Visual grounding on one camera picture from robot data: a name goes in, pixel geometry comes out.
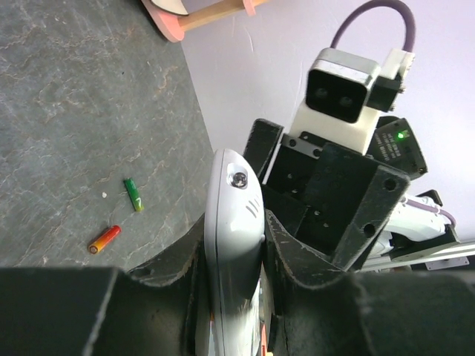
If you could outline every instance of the gray floor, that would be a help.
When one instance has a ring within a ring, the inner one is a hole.
[[[139,0],[1,6],[0,266],[144,262],[203,213],[211,160],[181,46]]]

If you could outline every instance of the cable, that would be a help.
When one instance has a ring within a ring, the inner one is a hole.
[[[347,17],[346,20],[343,21],[343,24],[341,24],[338,31],[336,31],[335,37],[333,37],[330,47],[336,48],[336,45],[340,41],[341,36],[348,26],[350,26],[350,24],[355,21],[355,19],[362,13],[374,9],[375,7],[390,7],[401,14],[406,27],[406,39],[404,41],[402,50],[405,50],[406,52],[412,52],[414,49],[414,42],[416,40],[416,20],[414,19],[414,15],[410,11],[410,8],[404,2],[399,0],[371,0],[358,7]]]
[[[411,199],[406,199],[405,201],[403,201],[403,203],[408,204],[410,206],[413,206],[414,208],[419,208],[419,209],[422,209],[422,210],[430,211],[431,213],[441,214],[441,215],[445,216],[447,219],[450,220],[450,222],[451,222],[451,224],[454,228],[457,224],[457,221],[455,220],[455,217],[453,217],[453,215],[451,213],[449,213],[448,211],[446,211],[444,209],[436,208],[434,206],[425,205],[421,202],[416,202],[416,201],[411,200]]]

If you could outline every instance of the white robot part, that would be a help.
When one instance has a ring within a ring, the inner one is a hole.
[[[443,215],[405,204],[407,200],[440,209],[430,197],[406,194],[404,200],[394,208],[386,227],[370,252],[370,257],[386,254],[393,249],[390,244],[391,233],[403,235],[414,242],[432,240],[445,233],[446,222]]]
[[[410,199],[429,206],[437,205],[429,197],[410,197]],[[443,235],[445,233],[445,218],[441,214],[399,202],[384,230],[406,236],[415,242],[421,242]]]
[[[258,178],[238,153],[217,151],[204,235],[217,356],[255,356],[261,347],[258,296],[263,233]]]
[[[388,79],[395,79],[399,75],[403,79],[413,60],[413,53],[393,49],[379,75]],[[304,100],[297,109],[289,135],[299,137],[306,131],[365,155],[380,115],[381,111],[363,106],[358,120],[350,123],[314,111]]]

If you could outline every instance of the bolt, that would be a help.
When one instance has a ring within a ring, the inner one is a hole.
[[[247,184],[247,175],[237,172],[234,176],[232,176],[231,184],[236,188],[244,188]]]

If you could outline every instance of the wooden stool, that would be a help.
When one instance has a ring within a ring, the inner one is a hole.
[[[237,11],[245,10],[249,16],[253,16],[255,7],[268,0],[222,0],[187,16],[177,16],[163,11],[151,0],[142,0],[142,2],[163,35],[170,42],[179,42],[185,38],[186,31],[222,19]]]

